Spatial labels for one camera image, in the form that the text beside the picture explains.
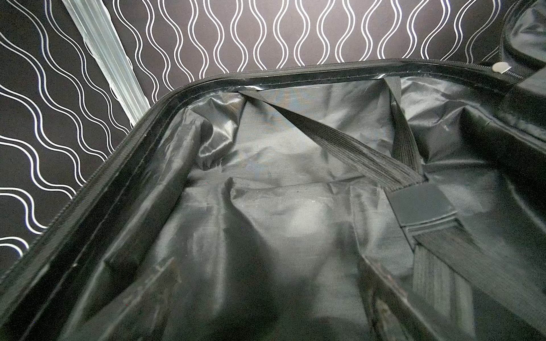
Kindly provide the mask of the black ribbed hard-shell suitcase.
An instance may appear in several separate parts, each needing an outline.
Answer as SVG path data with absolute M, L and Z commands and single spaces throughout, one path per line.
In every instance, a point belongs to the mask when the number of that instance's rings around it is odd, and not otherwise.
M 136 125 L 1 3 L 1 339 L 545 339 L 544 1 L 102 2 Z

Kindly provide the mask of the silver zipper pull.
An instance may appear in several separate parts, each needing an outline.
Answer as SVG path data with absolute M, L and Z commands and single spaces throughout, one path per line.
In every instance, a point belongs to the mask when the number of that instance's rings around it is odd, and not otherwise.
M 491 68 L 493 72 L 504 74 L 511 69 L 511 65 L 507 62 L 497 62 Z

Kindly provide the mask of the aluminium frame post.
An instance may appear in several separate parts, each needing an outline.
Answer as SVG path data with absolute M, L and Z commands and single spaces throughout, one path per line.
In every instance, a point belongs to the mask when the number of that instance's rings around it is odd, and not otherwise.
M 64 1 L 64 6 L 95 58 L 129 122 L 136 125 L 150 109 L 129 56 L 102 1 Z

